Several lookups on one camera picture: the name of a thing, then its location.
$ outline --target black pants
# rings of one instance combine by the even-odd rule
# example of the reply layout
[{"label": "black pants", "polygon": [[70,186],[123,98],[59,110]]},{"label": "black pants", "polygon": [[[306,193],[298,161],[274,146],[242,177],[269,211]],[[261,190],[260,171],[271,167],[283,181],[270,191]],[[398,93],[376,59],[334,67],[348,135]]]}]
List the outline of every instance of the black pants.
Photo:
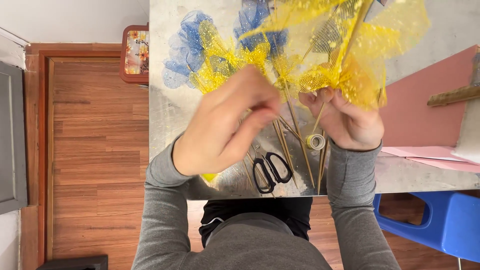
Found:
[{"label": "black pants", "polygon": [[[260,212],[285,222],[293,235],[308,240],[312,202],[312,197],[211,200],[204,206],[202,224],[208,224],[214,218],[225,221],[238,214]],[[220,223],[217,219],[198,229],[204,247],[208,236]]]}]

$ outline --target person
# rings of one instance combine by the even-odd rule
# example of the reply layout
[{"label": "person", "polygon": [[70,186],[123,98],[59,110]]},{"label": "person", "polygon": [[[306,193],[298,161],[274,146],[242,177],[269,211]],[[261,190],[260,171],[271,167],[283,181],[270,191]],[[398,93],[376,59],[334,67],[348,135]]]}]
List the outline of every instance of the person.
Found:
[{"label": "person", "polygon": [[[363,111],[330,87],[300,95],[300,101],[314,116],[326,102],[320,120],[331,143],[326,185],[344,269],[400,269],[372,207],[373,167],[384,132],[378,111]],[[188,180],[242,160],[279,108],[279,91],[254,66],[203,96],[185,132],[146,170],[132,270],[331,269],[308,242],[311,198],[210,201],[202,220],[210,229],[200,228],[204,249],[190,251]],[[251,112],[239,125],[247,109]]]}]

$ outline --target gray long sleeve shirt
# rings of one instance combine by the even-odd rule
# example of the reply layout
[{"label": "gray long sleeve shirt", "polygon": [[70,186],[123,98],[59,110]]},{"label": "gray long sleeve shirt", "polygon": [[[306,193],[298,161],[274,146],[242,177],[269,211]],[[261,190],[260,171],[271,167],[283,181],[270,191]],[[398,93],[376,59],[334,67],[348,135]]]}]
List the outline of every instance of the gray long sleeve shirt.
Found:
[{"label": "gray long sleeve shirt", "polygon": [[[332,269],[310,242],[262,213],[227,220],[203,251],[191,252],[185,198],[189,178],[173,165],[173,144],[146,171],[142,229],[132,270]],[[381,146],[352,152],[331,141],[331,147],[327,190],[344,269],[399,270],[373,214],[373,166]]]}]

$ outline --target wooden floor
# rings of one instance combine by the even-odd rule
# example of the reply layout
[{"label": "wooden floor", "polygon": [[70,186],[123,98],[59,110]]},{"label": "wooden floor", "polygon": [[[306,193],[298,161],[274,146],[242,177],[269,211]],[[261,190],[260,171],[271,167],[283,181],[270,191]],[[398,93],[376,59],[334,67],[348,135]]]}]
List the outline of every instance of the wooden floor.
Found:
[{"label": "wooden floor", "polygon": [[[148,164],[148,92],[118,76],[118,62],[56,62],[54,73],[53,257],[108,254],[110,270],[129,270],[140,232]],[[416,222],[422,204],[388,195],[381,211]],[[189,202],[192,251],[204,201]],[[326,197],[313,201],[311,242],[333,269],[343,269]],[[456,258],[385,236],[403,270],[453,270]],[[463,269],[480,269],[466,262]]]}]

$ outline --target scissors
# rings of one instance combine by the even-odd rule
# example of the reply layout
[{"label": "scissors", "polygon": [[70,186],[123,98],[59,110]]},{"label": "scissors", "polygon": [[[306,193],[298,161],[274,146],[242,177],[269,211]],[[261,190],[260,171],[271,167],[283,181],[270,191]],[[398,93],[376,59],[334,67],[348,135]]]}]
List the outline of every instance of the scissors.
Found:
[{"label": "scissors", "polygon": [[[273,152],[267,152],[267,151],[263,150],[259,145],[256,145],[255,147],[252,145],[252,147],[255,150],[255,160],[253,161],[252,175],[253,175],[254,182],[257,185],[257,189],[260,193],[262,193],[262,194],[272,193],[273,189],[276,185],[275,182],[273,181],[272,176],[270,175],[269,171],[265,167],[265,163],[267,163],[267,166],[270,169],[270,171],[272,172],[272,174],[274,176],[274,179],[277,183],[285,184],[285,183],[288,183],[290,181],[290,179],[292,178],[293,172],[292,172],[291,168],[288,166],[287,162],[281,156],[279,156],[278,154],[273,153]],[[278,170],[275,167],[275,164],[272,162],[272,156],[275,156],[276,158],[278,158],[283,163],[285,169],[287,170],[287,175],[285,177],[282,178],[280,176],[280,174],[278,173]],[[258,185],[257,176],[255,174],[255,169],[256,169],[257,164],[259,164],[260,167],[262,168],[262,172],[266,177],[266,181],[268,182],[267,183],[267,188],[268,188],[267,190],[261,189],[260,186]]]}]

